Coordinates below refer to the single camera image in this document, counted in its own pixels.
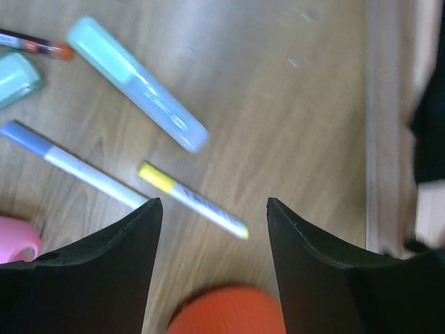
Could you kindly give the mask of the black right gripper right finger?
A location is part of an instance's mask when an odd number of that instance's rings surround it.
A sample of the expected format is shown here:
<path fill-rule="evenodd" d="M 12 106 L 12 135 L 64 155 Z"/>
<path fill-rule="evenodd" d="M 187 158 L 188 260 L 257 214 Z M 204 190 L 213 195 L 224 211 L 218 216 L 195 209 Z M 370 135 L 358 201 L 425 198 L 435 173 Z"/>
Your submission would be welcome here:
<path fill-rule="evenodd" d="M 406 260 L 350 244 L 270 198 L 287 333 L 443 333 L 444 249 Z"/>

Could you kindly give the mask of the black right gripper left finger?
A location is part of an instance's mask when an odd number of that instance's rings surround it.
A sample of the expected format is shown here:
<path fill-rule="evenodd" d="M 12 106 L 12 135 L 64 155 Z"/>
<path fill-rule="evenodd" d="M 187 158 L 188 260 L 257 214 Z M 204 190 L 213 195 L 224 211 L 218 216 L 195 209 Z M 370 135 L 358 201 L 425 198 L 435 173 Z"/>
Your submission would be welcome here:
<path fill-rule="evenodd" d="M 141 333 L 160 199 L 32 262 L 1 265 L 2 333 Z"/>

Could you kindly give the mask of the orange round pen organizer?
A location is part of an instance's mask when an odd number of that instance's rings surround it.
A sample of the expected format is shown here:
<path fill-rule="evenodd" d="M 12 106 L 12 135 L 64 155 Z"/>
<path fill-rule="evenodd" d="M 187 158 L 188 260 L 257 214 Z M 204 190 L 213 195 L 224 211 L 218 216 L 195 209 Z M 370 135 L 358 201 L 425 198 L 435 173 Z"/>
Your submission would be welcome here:
<path fill-rule="evenodd" d="M 214 287 L 184 301 L 167 333 L 285 333 L 281 304 L 246 285 Z"/>

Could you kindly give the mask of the yellow capped white marker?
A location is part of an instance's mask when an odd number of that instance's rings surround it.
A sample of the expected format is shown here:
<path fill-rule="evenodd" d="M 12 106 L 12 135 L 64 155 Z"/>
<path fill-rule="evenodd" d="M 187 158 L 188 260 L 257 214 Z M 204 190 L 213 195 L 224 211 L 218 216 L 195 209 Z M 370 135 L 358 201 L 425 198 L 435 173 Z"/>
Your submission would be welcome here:
<path fill-rule="evenodd" d="M 244 240 L 249 238 L 250 233 L 246 224 L 198 193 L 178 183 L 153 165 L 144 162 L 139 168 L 138 175 L 235 237 Z"/>

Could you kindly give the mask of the blue capped white marker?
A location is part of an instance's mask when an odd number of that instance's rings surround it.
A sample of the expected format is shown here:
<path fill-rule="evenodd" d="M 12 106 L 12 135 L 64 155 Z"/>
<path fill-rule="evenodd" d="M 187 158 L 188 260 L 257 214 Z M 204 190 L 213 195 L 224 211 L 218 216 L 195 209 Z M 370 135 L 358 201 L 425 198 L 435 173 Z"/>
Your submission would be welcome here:
<path fill-rule="evenodd" d="M 1 135 L 132 209 L 137 209 L 148 201 L 145 196 L 18 122 L 7 122 L 1 128 Z"/>

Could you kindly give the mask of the mint green highlighter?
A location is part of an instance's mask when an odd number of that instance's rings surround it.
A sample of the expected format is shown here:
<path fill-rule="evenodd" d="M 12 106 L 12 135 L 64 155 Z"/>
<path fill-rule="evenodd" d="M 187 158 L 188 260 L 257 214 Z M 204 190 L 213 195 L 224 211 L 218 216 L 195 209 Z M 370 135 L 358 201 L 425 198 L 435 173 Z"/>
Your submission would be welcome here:
<path fill-rule="evenodd" d="M 197 153 L 205 146 L 206 128 L 95 19 L 81 18 L 67 41 L 183 149 Z"/>

